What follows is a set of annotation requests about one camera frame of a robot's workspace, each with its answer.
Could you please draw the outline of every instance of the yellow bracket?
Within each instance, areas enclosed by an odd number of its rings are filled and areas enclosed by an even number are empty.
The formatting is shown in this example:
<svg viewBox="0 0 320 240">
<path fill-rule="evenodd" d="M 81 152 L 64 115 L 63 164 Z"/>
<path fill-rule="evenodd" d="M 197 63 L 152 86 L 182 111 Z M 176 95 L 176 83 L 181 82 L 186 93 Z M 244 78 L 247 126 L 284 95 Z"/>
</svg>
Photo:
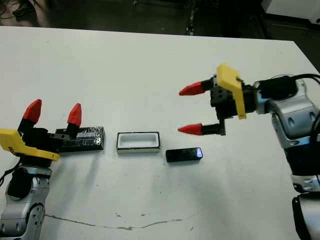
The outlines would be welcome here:
<svg viewBox="0 0 320 240">
<path fill-rule="evenodd" d="M 240 73 L 228 66 L 226 63 L 221 64 L 216 68 L 217 84 L 232 92 L 233 99 L 235 100 L 236 112 L 239 119 L 246 119 L 246 109 L 244 102 L 244 94 L 242 91 L 242 82 Z"/>
<path fill-rule="evenodd" d="M 35 147 L 26 146 L 24 141 L 15 129 L 0 128 L 0 145 L 5 151 L 38 158 L 50 159 L 52 161 L 59 160 L 59 154 L 50 151 L 39 150 Z"/>
</svg>

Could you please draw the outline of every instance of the black box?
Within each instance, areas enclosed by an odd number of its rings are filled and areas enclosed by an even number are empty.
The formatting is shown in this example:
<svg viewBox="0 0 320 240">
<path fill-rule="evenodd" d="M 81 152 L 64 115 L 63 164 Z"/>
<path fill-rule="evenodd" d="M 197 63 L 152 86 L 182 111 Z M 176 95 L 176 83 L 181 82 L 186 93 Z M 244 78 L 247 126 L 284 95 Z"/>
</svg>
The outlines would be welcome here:
<svg viewBox="0 0 320 240">
<path fill-rule="evenodd" d="M 65 134 L 66 128 L 57 129 L 56 134 Z M 64 141 L 60 153 L 103 150 L 105 130 L 103 126 L 80 127 L 75 139 Z"/>
</svg>

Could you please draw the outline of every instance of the blue light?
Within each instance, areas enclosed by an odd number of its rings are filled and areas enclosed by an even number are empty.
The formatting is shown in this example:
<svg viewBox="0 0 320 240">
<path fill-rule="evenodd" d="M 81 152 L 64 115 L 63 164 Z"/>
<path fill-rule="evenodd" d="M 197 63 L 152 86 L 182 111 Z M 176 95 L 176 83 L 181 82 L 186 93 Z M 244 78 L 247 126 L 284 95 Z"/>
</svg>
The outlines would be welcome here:
<svg viewBox="0 0 320 240">
<path fill-rule="evenodd" d="M 196 149 L 196 156 L 197 156 L 198 158 L 202 158 L 202 157 L 203 157 L 202 151 L 201 151 L 201 148 L 200 148 L 200 147 L 198 147 L 198 148 Z"/>
</svg>

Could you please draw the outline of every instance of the black cable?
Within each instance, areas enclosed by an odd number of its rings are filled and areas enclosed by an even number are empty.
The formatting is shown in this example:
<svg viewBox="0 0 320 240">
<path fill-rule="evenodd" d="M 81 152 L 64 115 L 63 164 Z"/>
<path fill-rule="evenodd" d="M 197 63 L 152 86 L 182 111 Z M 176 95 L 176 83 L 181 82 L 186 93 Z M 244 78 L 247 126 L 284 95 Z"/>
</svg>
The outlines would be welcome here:
<svg viewBox="0 0 320 240">
<path fill-rule="evenodd" d="M 318 74 L 313 74 L 313 73 L 299 74 L 299 75 L 291 76 L 291 79 L 293 79 L 293 80 L 313 79 L 320 85 L 320 81 L 318 80 L 318 79 L 320 79 L 320 75 L 318 75 Z"/>
<path fill-rule="evenodd" d="M 2 175 L 2 177 L 0 177 L 0 187 L 2 186 L 2 184 L 4 184 L 5 181 L 5 176 L 7 176 L 8 174 L 14 172 L 15 170 L 17 170 L 17 168 L 19 167 L 20 163 L 21 163 L 22 158 L 20 157 L 20 160 L 18 161 L 18 163 L 11 169 L 4 171 L 4 174 Z"/>
</svg>

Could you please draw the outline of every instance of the crack on table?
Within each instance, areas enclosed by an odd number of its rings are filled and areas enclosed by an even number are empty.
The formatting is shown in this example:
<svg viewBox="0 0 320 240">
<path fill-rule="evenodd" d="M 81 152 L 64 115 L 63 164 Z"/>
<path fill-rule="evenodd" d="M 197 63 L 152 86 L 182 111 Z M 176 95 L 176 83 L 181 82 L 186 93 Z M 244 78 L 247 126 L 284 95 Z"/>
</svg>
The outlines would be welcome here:
<svg viewBox="0 0 320 240">
<path fill-rule="evenodd" d="M 66 221 L 66 222 L 70 222 L 70 223 L 74 223 L 74 224 L 82 224 L 82 225 L 86 225 L 89 227 L 94 227 L 94 228 L 104 228 L 104 229 L 119 229 L 119 230 L 125 230 L 125 231 L 132 231 L 133 229 L 145 229 L 148 227 L 151 227 L 153 225 L 157 225 L 157 224 L 166 224 L 166 223 L 170 223 L 170 222 L 179 222 L 179 221 L 183 221 L 183 219 L 172 219 L 172 220 L 167 220 L 167 221 L 156 221 L 144 226 L 102 226 L 102 225 L 95 225 L 95 224 L 90 224 L 87 222 L 83 222 L 83 221 L 75 221 L 75 220 L 71 220 L 71 219 L 67 219 L 67 218 L 63 218 L 63 217 L 57 217 L 55 215 L 48 215 L 45 214 L 46 217 L 48 218 L 52 218 L 52 219 L 57 219 L 57 220 L 62 220 L 62 221 Z"/>
</svg>

